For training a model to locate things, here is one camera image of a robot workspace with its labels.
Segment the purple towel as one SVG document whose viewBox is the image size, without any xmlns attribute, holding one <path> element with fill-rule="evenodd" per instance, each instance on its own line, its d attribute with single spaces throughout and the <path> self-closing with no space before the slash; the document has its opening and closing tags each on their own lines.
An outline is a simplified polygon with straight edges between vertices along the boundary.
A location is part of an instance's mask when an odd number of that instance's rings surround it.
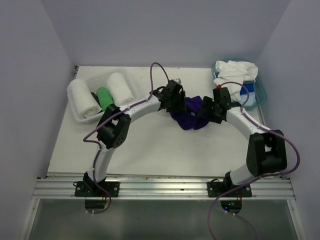
<svg viewBox="0 0 320 240">
<path fill-rule="evenodd" d="M 186 97 L 186 111 L 172 111 L 170 116 L 183 130 L 199 130 L 204 128 L 209 121 L 205 117 L 198 117 L 203 99 L 198 95 Z"/>
</svg>

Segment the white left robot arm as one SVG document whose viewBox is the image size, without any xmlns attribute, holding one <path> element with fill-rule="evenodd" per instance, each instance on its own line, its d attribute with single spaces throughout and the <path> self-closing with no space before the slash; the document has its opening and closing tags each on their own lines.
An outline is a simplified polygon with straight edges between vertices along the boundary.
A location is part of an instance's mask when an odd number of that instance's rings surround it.
<svg viewBox="0 0 320 240">
<path fill-rule="evenodd" d="M 180 79 L 171 79 L 165 86 L 152 90 L 147 97 L 131 105 L 107 107 L 96 129 L 97 152 L 90 168 L 83 176 L 87 192 L 99 196 L 106 191 L 103 182 L 107 168 L 116 150 L 127 138 L 130 125 L 151 113 L 161 110 L 176 112 L 186 110 L 186 94 Z"/>
</svg>

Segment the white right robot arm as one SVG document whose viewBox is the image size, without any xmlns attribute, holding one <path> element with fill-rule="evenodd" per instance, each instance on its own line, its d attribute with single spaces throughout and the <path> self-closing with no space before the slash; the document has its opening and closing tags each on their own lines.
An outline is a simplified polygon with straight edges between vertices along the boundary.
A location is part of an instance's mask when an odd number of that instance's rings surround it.
<svg viewBox="0 0 320 240">
<path fill-rule="evenodd" d="M 232 102 L 226 87 L 215 88 L 213 98 L 204 97 L 198 112 L 212 123 L 227 122 L 233 125 L 248 140 L 245 163 L 225 174 L 220 189 L 227 196 L 235 196 L 241 185 L 265 174 L 274 174 L 287 168 L 285 140 L 283 133 L 274 133 L 264 125 L 260 125 L 248 115 L 238 102 Z"/>
</svg>

